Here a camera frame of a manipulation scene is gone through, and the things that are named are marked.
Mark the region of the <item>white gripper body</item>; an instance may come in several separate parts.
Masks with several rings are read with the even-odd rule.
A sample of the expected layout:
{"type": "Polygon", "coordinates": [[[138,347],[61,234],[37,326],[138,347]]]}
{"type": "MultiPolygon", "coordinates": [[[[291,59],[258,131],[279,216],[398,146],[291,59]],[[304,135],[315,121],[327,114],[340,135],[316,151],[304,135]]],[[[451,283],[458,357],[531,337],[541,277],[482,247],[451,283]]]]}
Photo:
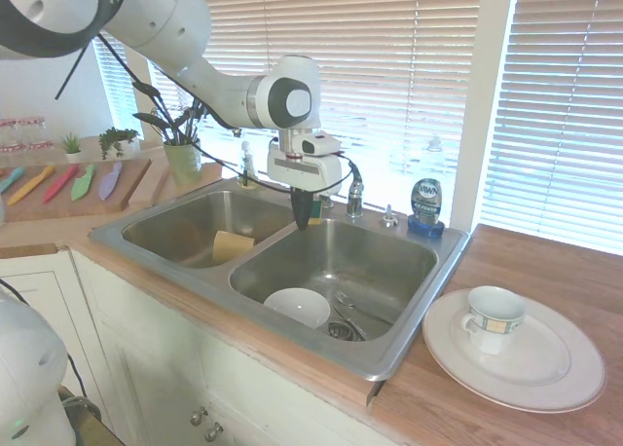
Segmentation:
{"type": "Polygon", "coordinates": [[[335,155],[304,156],[299,161],[288,159],[278,148],[268,154],[267,174],[272,181],[321,194],[333,195],[340,191],[341,161],[335,155]]]}

